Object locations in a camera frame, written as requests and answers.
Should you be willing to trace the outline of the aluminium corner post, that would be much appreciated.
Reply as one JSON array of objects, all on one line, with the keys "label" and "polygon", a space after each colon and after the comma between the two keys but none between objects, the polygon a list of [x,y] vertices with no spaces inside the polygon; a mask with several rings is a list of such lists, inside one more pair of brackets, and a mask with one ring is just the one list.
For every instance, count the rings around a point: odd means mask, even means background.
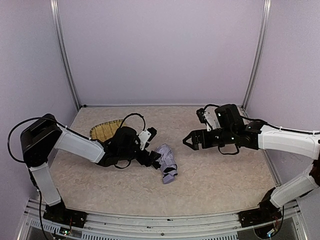
[{"label": "aluminium corner post", "polygon": [[67,84],[70,89],[71,97],[74,103],[74,106],[77,111],[79,111],[82,107],[81,101],[76,89],[76,85],[73,79],[69,59],[68,59],[68,54],[67,54],[67,49],[64,41],[64,34],[63,34],[63,28],[62,28],[62,22],[60,18],[60,11],[59,11],[59,4],[57,0],[50,0],[50,8],[51,8],[51,14],[53,18],[53,23],[55,27],[55,32],[57,36],[57,42],[58,42],[58,47],[60,51],[60,56],[61,60],[63,63],[63,68],[65,71],[66,79],[67,79]]},{"label": "aluminium corner post", "polygon": [[243,109],[244,112],[249,107],[250,100],[254,91],[255,83],[257,80],[259,66],[260,66],[260,62],[261,62],[263,50],[264,50],[264,43],[267,36],[267,31],[268,31],[271,7],[272,7],[272,1],[265,0],[263,3],[262,18],[261,18],[261,23],[259,28],[257,46],[256,46],[254,59],[253,59],[253,65],[252,65],[250,76],[249,76],[249,82],[248,82],[248,85],[244,94],[244,98],[241,104],[241,108]]}]

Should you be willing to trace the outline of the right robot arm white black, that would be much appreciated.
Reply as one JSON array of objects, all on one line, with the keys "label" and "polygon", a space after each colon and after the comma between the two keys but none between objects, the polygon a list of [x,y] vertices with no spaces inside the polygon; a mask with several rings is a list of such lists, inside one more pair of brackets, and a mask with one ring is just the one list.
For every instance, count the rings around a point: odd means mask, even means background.
[{"label": "right robot arm white black", "polygon": [[262,119],[242,116],[235,104],[215,106],[217,120],[213,120],[206,107],[196,111],[196,115],[205,129],[191,131],[183,144],[192,150],[221,149],[234,145],[235,155],[240,148],[252,150],[277,150],[302,155],[312,159],[310,166],[293,179],[279,187],[270,189],[261,202],[259,209],[274,213],[286,203],[307,195],[320,186],[320,133],[273,126]]}]

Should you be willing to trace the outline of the aluminium front rail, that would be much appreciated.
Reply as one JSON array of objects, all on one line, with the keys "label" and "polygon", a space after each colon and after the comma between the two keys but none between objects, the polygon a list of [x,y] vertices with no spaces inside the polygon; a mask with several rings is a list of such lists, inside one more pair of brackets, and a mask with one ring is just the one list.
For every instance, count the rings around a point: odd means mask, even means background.
[{"label": "aluminium front rail", "polygon": [[266,223],[244,227],[238,211],[187,216],[142,216],[87,211],[83,228],[73,227],[71,235],[59,233],[65,225],[39,219],[39,201],[29,199],[15,239],[26,240],[33,230],[68,240],[239,240],[245,231],[249,239]]}]

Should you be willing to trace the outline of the lilac umbrella with black lining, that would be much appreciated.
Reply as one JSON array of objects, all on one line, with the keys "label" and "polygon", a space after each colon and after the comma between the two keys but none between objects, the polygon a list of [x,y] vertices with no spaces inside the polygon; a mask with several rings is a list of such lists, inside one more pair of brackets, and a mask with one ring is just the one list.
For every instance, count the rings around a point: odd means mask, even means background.
[{"label": "lilac umbrella with black lining", "polygon": [[178,175],[178,165],[175,162],[172,148],[168,144],[164,143],[154,151],[160,154],[160,158],[158,158],[152,166],[156,170],[161,171],[163,184],[166,185],[172,183]]}]

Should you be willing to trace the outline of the woven bamboo tray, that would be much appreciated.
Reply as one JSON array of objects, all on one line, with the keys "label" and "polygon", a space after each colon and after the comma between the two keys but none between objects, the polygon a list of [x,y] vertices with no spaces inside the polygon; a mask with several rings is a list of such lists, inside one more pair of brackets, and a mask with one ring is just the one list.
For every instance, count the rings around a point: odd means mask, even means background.
[{"label": "woven bamboo tray", "polygon": [[91,140],[99,140],[101,142],[109,140],[114,136],[122,121],[123,119],[117,119],[93,126],[89,131],[89,138]]}]

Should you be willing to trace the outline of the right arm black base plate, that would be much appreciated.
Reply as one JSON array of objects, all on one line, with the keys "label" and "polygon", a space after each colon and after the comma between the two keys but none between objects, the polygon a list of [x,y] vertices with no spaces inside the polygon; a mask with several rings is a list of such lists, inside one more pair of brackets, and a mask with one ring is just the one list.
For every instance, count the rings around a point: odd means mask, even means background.
[{"label": "right arm black base plate", "polygon": [[282,213],[279,208],[272,210],[267,208],[254,208],[251,210],[240,211],[238,216],[241,227],[246,228],[281,219]]}]

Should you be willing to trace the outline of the aluminium corner post right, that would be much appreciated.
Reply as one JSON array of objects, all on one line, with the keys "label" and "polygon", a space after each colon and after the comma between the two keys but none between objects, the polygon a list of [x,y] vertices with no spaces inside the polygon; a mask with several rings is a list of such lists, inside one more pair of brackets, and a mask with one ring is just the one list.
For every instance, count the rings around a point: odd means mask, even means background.
[{"label": "aluminium corner post right", "polygon": [[253,59],[253,65],[252,65],[250,76],[249,76],[249,82],[248,82],[248,85],[244,94],[244,98],[241,104],[241,108],[243,109],[244,112],[249,107],[250,100],[254,91],[255,83],[257,80],[259,66],[260,66],[260,62],[261,62],[263,50],[264,50],[264,43],[267,36],[267,31],[268,31],[271,7],[272,7],[272,1],[265,0],[263,3],[262,18],[261,18],[261,23],[259,28],[257,46],[256,46],[254,59]]}]

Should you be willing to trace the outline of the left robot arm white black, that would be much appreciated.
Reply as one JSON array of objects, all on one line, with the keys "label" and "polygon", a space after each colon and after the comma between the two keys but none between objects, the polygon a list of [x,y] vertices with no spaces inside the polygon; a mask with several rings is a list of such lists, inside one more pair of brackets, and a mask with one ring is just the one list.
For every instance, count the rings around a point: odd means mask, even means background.
[{"label": "left robot arm white black", "polygon": [[138,133],[121,123],[111,138],[101,141],[71,130],[57,122],[50,113],[33,121],[20,134],[23,161],[48,207],[63,201],[48,165],[48,156],[53,149],[69,152],[102,167],[117,167],[119,161],[133,160],[150,167],[161,157],[161,154],[146,149],[157,134],[153,127],[143,128]]}]

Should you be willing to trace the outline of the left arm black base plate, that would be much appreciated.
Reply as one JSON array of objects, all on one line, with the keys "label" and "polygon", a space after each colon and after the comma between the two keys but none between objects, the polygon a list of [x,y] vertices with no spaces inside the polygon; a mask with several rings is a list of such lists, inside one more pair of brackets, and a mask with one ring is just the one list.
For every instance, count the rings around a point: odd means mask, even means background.
[{"label": "left arm black base plate", "polygon": [[69,227],[84,228],[87,215],[84,211],[69,208],[55,210],[47,208],[43,214],[43,218]]}]

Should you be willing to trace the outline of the aluminium corner post left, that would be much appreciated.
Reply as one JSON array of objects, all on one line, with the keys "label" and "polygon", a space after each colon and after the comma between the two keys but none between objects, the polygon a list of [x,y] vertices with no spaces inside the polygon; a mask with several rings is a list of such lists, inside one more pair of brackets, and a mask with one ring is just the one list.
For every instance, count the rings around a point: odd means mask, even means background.
[{"label": "aluminium corner post left", "polygon": [[50,8],[51,8],[51,14],[53,18],[53,23],[55,27],[55,32],[57,36],[57,42],[58,42],[58,47],[60,51],[60,56],[61,60],[63,63],[63,68],[65,71],[66,79],[67,79],[67,84],[70,89],[71,97],[74,103],[74,106],[77,111],[79,111],[82,107],[81,101],[76,89],[76,85],[73,79],[69,59],[68,59],[68,54],[67,54],[67,49],[64,41],[64,34],[63,34],[63,28],[62,28],[62,22],[60,18],[60,11],[59,11],[59,4],[57,0],[50,0]]}]

